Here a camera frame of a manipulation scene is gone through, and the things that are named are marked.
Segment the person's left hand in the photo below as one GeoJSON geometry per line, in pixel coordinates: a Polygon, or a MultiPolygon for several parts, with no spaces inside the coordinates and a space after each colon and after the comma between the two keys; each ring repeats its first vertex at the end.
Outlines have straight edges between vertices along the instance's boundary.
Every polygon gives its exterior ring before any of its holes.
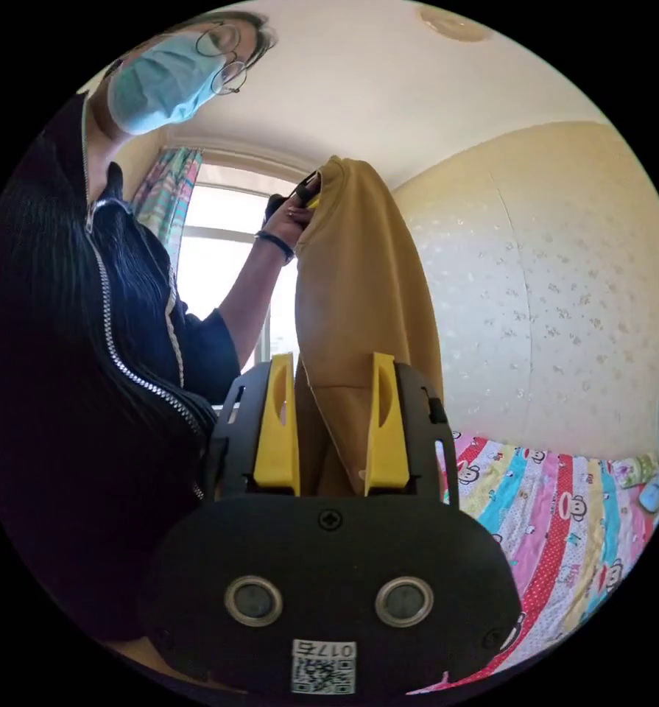
{"type": "Polygon", "coordinates": [[[298,199],[294,197],[287,200],[265,226],[261,226],[261,233],[270,236],[271,242],[276,245],[282,243],[279,248],[287,258],[291,258],[313,216],[314,211],[301,208],[298,199]]]}

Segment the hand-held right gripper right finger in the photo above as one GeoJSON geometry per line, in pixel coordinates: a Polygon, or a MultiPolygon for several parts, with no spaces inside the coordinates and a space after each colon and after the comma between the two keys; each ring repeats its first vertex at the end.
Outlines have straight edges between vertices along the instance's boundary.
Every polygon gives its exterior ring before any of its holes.
{"type": "Polygon", "coordinates": [[[409,464],[395,360],[388,354],[375,352],[364,494],[401,493],[408,483],[409,464]]]}

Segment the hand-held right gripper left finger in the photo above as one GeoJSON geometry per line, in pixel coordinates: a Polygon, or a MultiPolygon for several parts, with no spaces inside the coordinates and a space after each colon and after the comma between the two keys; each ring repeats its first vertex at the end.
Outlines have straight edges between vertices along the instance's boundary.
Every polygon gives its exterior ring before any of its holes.
{"type": "Polygon", "coordinates": [[[263,492],[300,495],[300,463],[292,353],[272,358],[261,409],[253,481],[263,492]]]}

